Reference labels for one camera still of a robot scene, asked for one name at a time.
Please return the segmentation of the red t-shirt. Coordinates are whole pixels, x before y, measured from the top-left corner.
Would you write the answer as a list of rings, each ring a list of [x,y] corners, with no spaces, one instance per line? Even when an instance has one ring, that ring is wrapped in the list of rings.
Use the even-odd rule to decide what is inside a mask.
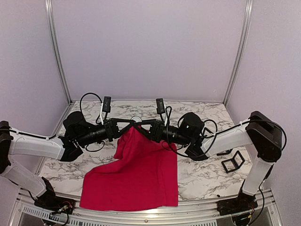
[[[114,162],[84,177],[80,207],[141,211],[178,206],[177,155],[131,128],[118,139]]]

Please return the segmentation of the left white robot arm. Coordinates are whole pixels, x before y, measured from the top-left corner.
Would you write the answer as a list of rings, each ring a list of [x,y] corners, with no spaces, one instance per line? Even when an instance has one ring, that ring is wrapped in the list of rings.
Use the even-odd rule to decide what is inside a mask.
[[[110,142],[121,137],[133,125],[133,120],[110,118],[103,113],[111,111],[111,97],[100,99],[100,112],[95,124],[86,121],[82,110],[72,112],[63,121],[64,136],[42,137],[10,127],[8,121],[0,123],[0,175],[16,183],[35,196],[36,204],[56,209],[65,200],[56,195],[50,182],[39,177],[11,158],[12,155],[47,157],[72,162],[93,143]]]

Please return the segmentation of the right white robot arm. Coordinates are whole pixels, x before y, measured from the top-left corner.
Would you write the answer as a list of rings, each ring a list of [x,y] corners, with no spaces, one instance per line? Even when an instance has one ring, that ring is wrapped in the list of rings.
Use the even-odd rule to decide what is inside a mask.
[[[195,161],[203,161],[233,148],[253,145],[257,156],[249,175],[244,180],[239,196],[233,200],[233,207],[243,211],[251,204],[251,197],[269,176],[273,165],[282,156],[287,145],[287,134],[276,122],[259,111],[251,113],[247,120],[223,131],[210,131],[207,122],[217,126],[213,120],[202,121],[193,112],[184,114],[176,127],[166,121],[143,120],[134,123],[134,128],[151,141],[166,142],[167,150]]]

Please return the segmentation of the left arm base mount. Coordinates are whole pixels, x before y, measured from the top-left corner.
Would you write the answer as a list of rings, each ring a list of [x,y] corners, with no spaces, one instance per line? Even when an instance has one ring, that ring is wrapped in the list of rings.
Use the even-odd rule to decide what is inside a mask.
[[[42,180],[46,185],[46,191],[42,195],[37,196],[34,201],[34,205],[47,210],[52,210],[55,213],[58,213],[60,209],[67,206],[65,211],[68,214],[72,214],[75,200],[57,196],[50,182],[44,177],[42,177]]]

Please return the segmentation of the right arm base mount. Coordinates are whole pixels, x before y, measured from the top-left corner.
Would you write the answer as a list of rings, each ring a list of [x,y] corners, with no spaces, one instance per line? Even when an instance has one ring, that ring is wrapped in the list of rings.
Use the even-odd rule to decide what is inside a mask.
[[[228,214],[235,214],[247,210],[252,210],[258,207],[258,203],[254,195],[248,195],[242,191],[242,187],[239,190],[236,198],[221,200],[217,202],[217,211],[221,216]]]

